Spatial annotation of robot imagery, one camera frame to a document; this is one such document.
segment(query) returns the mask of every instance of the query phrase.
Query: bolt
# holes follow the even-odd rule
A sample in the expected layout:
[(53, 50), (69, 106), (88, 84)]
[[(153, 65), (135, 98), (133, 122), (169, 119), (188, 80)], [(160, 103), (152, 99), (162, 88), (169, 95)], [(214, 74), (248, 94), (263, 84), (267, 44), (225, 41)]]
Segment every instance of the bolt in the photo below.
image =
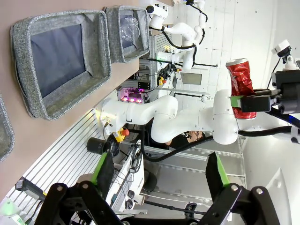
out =
[(261, 195), (263, 193), (263, 190), (261, 190), (260, 188), (256, 189), (257, 194)]
[(238, 190), (238, 187), (237, 187), (236, 185), (232, 185), (232, 186), (231, 186), (231, 190), (232, 190), (232, 191), (237, 191), (237, 190)]

